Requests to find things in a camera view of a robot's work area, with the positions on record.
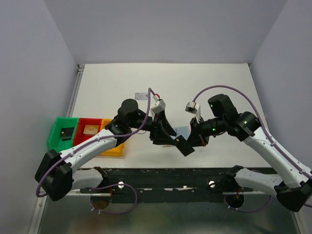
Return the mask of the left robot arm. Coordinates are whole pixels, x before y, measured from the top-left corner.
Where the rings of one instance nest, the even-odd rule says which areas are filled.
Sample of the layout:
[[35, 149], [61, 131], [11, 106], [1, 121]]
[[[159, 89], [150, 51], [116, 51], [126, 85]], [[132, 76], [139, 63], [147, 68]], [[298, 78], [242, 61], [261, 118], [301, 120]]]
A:
[[122, 102], [117, 115], [104, 129], [82, 143], [57, 152], [49, 150], [35, 174], [38, 182], [37, 197], [48, 196], [53, 201], [65, 197], [71, 190], [93, 188], [102, 193], [108, 187], [108, 180], [97, 169], [89, 169], [87, 175], [79, 177], [81, 166], [98, 156], [100, 153], [113, 149], [127, 141], [134, 132], [144, 130], [150, 132], [155, 145], [170, 144], [175, 131], [165, 116], [165, 102], [157, 95], [155, 103], [148, 105], [146, 112], [138, 107], [134, 99]]

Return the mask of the light blue VIP card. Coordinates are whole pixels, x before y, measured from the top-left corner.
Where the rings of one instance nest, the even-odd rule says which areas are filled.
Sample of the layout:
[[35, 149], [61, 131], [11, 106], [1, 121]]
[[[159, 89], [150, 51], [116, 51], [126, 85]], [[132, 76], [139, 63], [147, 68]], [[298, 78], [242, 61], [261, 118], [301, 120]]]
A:
[[147, 100], [148, 93], [135, 93], [135, 100]]

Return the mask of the black VIP card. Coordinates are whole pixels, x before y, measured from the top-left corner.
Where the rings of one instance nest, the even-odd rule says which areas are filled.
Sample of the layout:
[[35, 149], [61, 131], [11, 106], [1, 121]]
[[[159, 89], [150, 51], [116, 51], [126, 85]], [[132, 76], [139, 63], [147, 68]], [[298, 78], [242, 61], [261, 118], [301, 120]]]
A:
[[189, 145], [189, 143], [183, 136], [178, 136], [174, 139], [174, 142], [174, 145], [184, 156], [188, 156], [195, 151], [194, 148]]

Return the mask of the beige card holder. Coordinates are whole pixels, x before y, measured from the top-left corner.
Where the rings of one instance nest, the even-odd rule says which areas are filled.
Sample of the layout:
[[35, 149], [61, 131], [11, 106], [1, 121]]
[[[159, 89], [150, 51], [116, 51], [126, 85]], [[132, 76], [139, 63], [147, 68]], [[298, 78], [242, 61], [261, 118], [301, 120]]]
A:
[[176, 136], [170, 135], [172, 139], [177, 138], [178, 136], [183, 136], [185, 139], [187, 139], [190, 135], [190, 127], [189, 126], [178, 126], [174, 127], [174, 131], [176, 133]]

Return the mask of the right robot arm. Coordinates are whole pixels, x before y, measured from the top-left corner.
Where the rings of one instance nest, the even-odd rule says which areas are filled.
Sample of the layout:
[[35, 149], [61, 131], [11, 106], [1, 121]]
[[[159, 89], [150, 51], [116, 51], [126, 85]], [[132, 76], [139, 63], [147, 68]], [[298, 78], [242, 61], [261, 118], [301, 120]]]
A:
[[205, 146], [209, 137], [228, 133], [256, 151], [275, 174], [253, 172], [241, 166], [233, 167], [224, 179], [230, 191], [249, 188], [277, 198], [292, 212], [298, 212], [312, 196], [312, 170], [290, 154], [263, 126], [262, 120], [251, 112], [238, 113], [227, 95], [219, 94], [208, 99], [214, 118], [203, 120], [200, 105], [190, 101], [186, 112], [192, 118], [187, 146], [193, 152], [195, 146]]

